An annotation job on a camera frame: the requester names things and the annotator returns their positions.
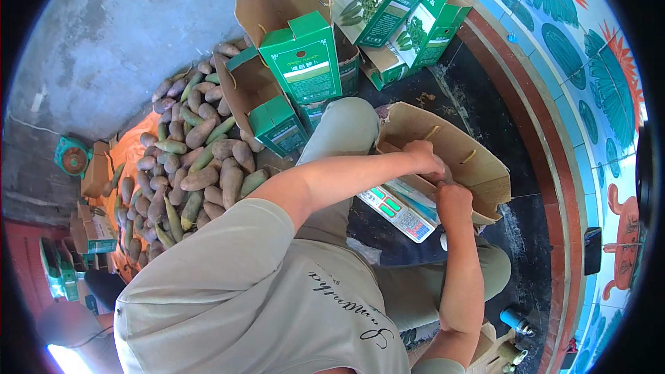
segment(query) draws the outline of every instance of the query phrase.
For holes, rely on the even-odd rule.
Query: concrete floor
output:
[[[67,225],[78,179],[59,135],[111,137],[181,67],[242,37],[235,0],[48,0],[14,65],[2,141],[6,217]]]

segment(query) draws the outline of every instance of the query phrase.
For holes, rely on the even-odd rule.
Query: hand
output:
[[[471,224],[473,195],[457,183],[439,182],[436,186],[436,210],[445,229],[456,224]]]
[[[413,173],[443,175],[446,168],[444,162],[434,154],[432,142],[414,140],[404,145],[402,152],[411,154],[414,159]]]

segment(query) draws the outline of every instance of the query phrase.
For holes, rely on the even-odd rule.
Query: wall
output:
[[[574,146],[588,226],[603,228],[601,270],[586,277],[575,334],[572,371],[584,373],[617,328],[638,272],[635,152],[646,119],[638,69],[605,0],[478,1],[553,97]]]
[[[15,65],[2,151],[5,216],[66,224],[79,180],[59,135],[112,136],[164,79],[241,37],[235,0],[48,0]]]

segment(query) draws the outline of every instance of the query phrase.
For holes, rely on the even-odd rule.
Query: person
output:
[[[355,194],[444,172],[427,141],[366,156],[378,126],[363,99],[329,104],[294,168],[146,266],[116,303],[125,372],[463,373],[509,260],[474,237],[459,185],[437,188],[446,265],[372,270],[347,247]],[[399,332],[436,319],[411,369]]]
[[[48,344],[76,351],[95,374],[122,374],[113,316],[112,312],[95,316],[80,302],[61,300],[39,314],[37,333]]]

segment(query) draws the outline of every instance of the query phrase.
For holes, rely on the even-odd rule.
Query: blue tile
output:
[[[563,91],[561,91],[561,86],[559,85],[556,77],[554,77],[554,74],[552,74],[552,70],[550,70],[549,65],[547,65],[547,62],[544,61],[544,58],[540,52],[532,52],[529,55],[529,59],[533,67],[536,69],[536,71],[538,71],[538,74],[540,74],[541,78],[543,79],[544,84],[547,86],[547,89],[552,95],[552,98],[555,99],[560,96],[563,93]]]
[[[596,292],[596,275],[586,277],[586,288],[584,292],[584,304],[591,306],[593,303],[593,295]]]
[[[530,55],[536,48],[533,46],[533,42],[524,34],[522,26],[518,25],[510,15],[504,13],[501,19],[499,20],[509,34],[514,33],[517,37],[517,45],[522,48],[524,54]]]
[[[577,125],[577,120],[575,120],[573,109],[571,109],[570,104],[568,104],[568,99],[565,96],[560,96],[554,100],[554,103],[557,105],[557,109],[559,109],[561,120],[563,120],[563,125],[566,127],[566,131],[568,132],[568,136],[570,136],[570,142],[573,144],[573,147],[583,144],[584,139],[582,139],[582,132]]]
[[[583,305],[582,312],[580,313],[580,322],[577,325],[578,327],[586,327],[586,322],[588,322],[588,316],[591,314],[591,306]]]
[[[584,196],[586,204],[586,222],[589,227],[598,227],[598,204],[596,203],[596,194]]]
[[[586,146],[579,145],[575,147],[575,158],[577,160],[577,167],[580,170],[582,177],[582,189],[585,194],[593,194],[596,192],[593,185],[593,175],[591,174],[591,163],[588,161],[586,155]]]
[[[503,16],[503,8],[495,0],[478,0],[497,20]]]

